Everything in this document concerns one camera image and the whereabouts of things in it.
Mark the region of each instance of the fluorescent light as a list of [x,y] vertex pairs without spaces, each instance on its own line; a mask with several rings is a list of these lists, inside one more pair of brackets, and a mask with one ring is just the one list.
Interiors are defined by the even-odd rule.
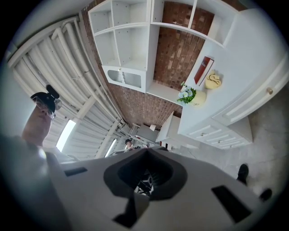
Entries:
[[72,120],[69,120],[67,122],[65,128],[63,129],[63,131],[62,131],[62,133],[61,133],[61,135],[59,137],[57,145],[56,145],[56,147],[58,148],[59,151],[62,152],[62,149],[63,149],[63,147],[64,147],[64,145],[65,145],[65,143],[66,143],[66,141],[67,141],[72,129],[74,128],[75,124],[76,123],[73,122]]
[[109,154],[109,152],[110,152],[110,150],[112,149],[112,147],[113,147],[114,143],[116,142],[116,140],[117,140],[117,139],[114,139],[114,141],[112,142],[109,150],[108,150],[107,153],[105,154],[105,157],[107,157],[107,155]]

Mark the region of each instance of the floor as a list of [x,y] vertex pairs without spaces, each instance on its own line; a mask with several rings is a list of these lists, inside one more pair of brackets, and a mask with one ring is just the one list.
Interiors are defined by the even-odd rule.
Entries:
[[202,144],[200,149],[181,147],[175,153],[209,162],[234,178],[241,164],[249,166],[248,187],[259,195],[265,188],[278,194],[289,173],[289,88],[249,115],[253,144],[220,150]]

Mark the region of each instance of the yellow vase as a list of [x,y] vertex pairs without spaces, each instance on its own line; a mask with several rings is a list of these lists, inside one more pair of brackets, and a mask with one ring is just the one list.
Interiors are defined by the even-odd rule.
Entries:
[[207,98],[207,94],[205,92],[196,90],[195,97],[188,104],[192,106],[202,106],[204,102],[206,101],[206,98]]

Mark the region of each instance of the cabinet knob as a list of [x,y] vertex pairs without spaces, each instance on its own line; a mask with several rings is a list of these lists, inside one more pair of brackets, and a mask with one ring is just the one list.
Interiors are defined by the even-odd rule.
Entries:
[[272,95],[273,94],[272,88],[267,88],[267,92],[269,93],[269,95]]

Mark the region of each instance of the drawer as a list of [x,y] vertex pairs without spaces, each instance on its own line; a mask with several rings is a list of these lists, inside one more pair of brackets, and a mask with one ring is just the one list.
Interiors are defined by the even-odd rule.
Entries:
[[250,142],[242,138],[239,140],[234,140],[234,141],[223,143],[223,144],[218,144],[218,145],[215,145],[215,147],[220,148],[220,149],[228,149],[228,148],[237,148],[239,146],[244,146],[247,144],[250,144]]
[[204,143],[208,145],[219,145],[234,142],[236,140],[241,139],[242,137],[235,133],[234,131],[225,132],[222,134],[214,134],[203,140]]
[[254,83],[239,99],[213,116],[213,119],[223,125],[237,122],[269,101],[288,81],[289,64],[286,53],[279,65],[267,78],[263,79],[263,82]]
[[226,126],[223,126],[215,120],[207,119],[198,125],[195,130],[190,132],[187,136],[197,141],[204,142],[211,137],[219,136],[227,131],[229,131],[229,129]]

